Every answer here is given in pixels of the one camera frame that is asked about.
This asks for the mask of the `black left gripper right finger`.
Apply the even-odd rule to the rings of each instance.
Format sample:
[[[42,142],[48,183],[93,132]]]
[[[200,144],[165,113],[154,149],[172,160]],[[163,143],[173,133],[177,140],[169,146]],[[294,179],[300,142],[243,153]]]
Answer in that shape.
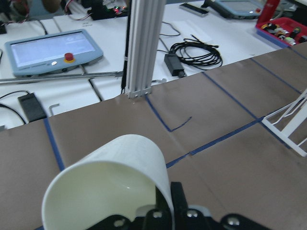
[[[181,182],[171,182],[171,197],[174,212],[183,212],[188,209],[188,203]]]

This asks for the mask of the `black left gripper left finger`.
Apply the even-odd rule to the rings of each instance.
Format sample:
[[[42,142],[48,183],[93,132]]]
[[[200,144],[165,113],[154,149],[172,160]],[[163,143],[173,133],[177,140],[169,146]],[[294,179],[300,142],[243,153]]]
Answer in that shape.
[[[171,215],[170,208],[161,191],[155,187],[155,208],[163,213]]]

